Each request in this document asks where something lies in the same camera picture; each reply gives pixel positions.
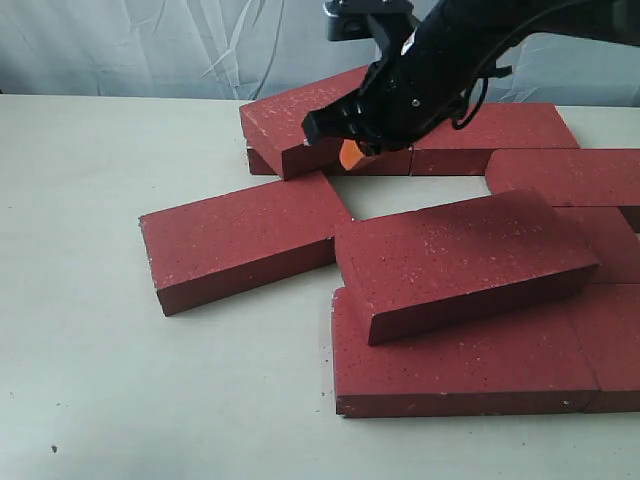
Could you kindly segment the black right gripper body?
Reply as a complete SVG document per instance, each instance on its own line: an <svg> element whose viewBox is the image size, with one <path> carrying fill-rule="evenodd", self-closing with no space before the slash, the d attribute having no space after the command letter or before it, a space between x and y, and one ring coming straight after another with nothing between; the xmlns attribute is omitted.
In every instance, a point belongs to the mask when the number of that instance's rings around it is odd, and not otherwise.
<svg viewBox="0 0 640 480"><path fill-rule="evenodd" d="M307 113L305 139L354 140L365 153L401 150L446 121L456 130L469 125L494 76L495 61L477 49L411 48L371 65L358 88Z"/></svg>

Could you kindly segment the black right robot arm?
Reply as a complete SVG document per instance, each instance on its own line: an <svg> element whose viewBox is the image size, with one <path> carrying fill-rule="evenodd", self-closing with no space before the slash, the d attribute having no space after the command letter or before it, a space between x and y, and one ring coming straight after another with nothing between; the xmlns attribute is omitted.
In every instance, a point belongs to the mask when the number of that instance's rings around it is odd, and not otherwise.
<svg viewBox="0 0 640 480"><path fill-rule="evenodd" d="M327 1L329 40L373 39L381 51L353 91L309 112L309 144L343 140L363 159L410 147L449 121L465 128L481 107L475 84L511 74L498 59L532 34L636 46L636 1L439 1L424 19L409 1Z"/></svg>

